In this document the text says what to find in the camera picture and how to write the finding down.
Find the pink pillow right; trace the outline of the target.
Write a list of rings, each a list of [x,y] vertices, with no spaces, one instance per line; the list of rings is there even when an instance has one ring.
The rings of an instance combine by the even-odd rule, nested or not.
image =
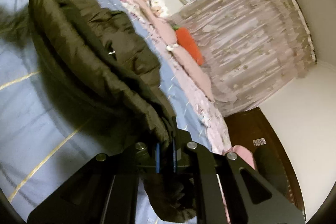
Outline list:
[[[202,71],[201,67],[187,52],[187,50],[177,43],[166,46],[166,50],[173,55],[177,62],[194,81],[196,86],[204,92],[205,96],[209,100],[213,101],[214,96],[212,93],[210,78],[204,73],[204,71]]]

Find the dark wooden headboard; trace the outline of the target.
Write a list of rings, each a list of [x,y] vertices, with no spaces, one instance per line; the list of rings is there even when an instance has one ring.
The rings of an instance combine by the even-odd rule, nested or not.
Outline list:
[[[224,118],[233,146],[252,152],[258,172],[282,193],[303,215],[303,196],[294,168],[275,130],[260,108]]]

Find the floral white pillow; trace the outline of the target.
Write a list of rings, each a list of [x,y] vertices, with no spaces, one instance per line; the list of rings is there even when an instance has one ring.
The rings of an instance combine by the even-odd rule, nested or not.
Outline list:
[[[149,6],[153,14],[160,18],[166,18],[169,16],[169,9],[165,5],[164,0],[144,0]]]

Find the pink cartoon print bedsheet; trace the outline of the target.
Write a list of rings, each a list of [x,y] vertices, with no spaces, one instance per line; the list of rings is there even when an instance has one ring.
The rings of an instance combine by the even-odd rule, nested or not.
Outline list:
[[[220,111],[199,89],[173,55],[166,50],[165,41],[159,36],[154,26],[141,12],[133,0],[119,0],[131,18],[131,22],[143,28],[151,50],[160,63],[161,90],[166,94],[177,115],[178,127],[209,141],[212,151],[225,154],[231,148],[228,128]]]

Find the blue plaid bed cover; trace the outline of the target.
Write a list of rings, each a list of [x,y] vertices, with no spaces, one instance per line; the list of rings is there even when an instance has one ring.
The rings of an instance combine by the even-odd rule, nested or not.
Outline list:
[[[1,190],[23,220],[98,153],[156,148],[141,118],[79,100],[46,68],[28,4],[1,0]]]

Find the dark olive hooded jacket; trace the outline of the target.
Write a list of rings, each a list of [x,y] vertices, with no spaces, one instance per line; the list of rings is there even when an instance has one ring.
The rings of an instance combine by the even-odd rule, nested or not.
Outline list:
[[[93,133],[115,144],[143,141],[163,157],[143,178],[164,221],[196,215],[193,180],[175,167],[175,112],[161,91],[158,57],[126,13],[96,0],[29,0],[29,28],[39,58],[79,104],[90,108]]]

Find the pink pillow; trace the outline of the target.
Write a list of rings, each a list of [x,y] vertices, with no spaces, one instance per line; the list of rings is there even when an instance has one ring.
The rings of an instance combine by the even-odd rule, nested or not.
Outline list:
[[[172,45],[177,43],[177,37],[175,30],[172,26],[162,18],[156,17],[149,6],[143,0],[133,0],[139,5],[141,12],[146,16],[147,20],[154,26],[154,29],[158,32],[159,36],[165,41],[166,45]]]
[[[202,71],[201,67],[187,52],[187,50],[177,43],[166,46],[166,50],[173,55],[177,62],[194,81],[196,86],[204,92],[205,96],[209,100],[213,101],[214,96],[212,93],[210,78],[204,73],[204,71]]]

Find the pink lace curtain right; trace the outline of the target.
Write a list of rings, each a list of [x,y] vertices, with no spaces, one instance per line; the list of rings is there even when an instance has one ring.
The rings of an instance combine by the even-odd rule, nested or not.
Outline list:
[[[255,108],[316,62],[296,0],[192,0],[171,20],[197,42],[225,117]]]

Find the pink folded quilt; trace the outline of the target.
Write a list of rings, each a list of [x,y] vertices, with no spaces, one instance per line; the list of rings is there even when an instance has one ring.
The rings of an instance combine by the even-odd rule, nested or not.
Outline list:
[[[253,157],[253,154],[250,150],[248,150],[246,147],[243,147],[242,145],[235,145],[231,147],[229,150],[225,152],[225,155],[229,152],[234,152],[238,156],[240,156],[247,164],[249,164],[250,167],[252,167],[254,170],[257,169],[255,159]]]

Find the pink pillow left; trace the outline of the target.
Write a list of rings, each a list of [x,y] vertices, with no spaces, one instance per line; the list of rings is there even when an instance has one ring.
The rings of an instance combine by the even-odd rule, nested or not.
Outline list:
[[[156,17],[149,6],[143,0],[133,0],[139,5],[141,12],[146,16],[147,20],[154,26],[154,29],[158,32],[159,36],[165,41],[166,45],[172,45],[177,43],[177,37],[175,30],[172,26],[162,18]]]

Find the orange carrot plush pillow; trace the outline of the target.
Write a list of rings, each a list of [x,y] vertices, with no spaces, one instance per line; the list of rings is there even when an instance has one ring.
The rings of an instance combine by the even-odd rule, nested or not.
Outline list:
[[[187,50],[199,66],[203,65],[203,56],[189,31],[184,27],[178,26],[175,26],[174,30],[178,44]]]

